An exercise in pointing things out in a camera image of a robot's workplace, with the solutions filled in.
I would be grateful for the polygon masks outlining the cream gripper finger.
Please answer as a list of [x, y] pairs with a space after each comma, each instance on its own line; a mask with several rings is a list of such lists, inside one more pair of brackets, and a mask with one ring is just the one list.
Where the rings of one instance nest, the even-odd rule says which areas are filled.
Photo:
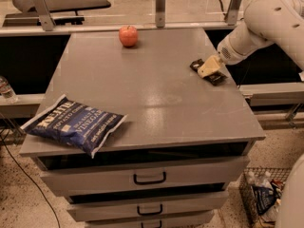
[[218, 55], [210, 56], [203, 65], [198, 69], [198, 75], [206, 78], [219, 71], [223, 66], [223, 62]]

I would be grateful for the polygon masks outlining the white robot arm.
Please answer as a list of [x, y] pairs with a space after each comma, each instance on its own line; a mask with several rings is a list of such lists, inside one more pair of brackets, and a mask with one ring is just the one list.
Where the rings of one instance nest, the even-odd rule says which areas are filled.
[[[260, 48], [278, 45], [304, 71], [304, 0], [250, 0], [243, 21], [219, 44], [217, 53], [198, 69], [202, 79], [221, 77]], [[275, 228], [304, 228], [304, 155], [285, 184]]]

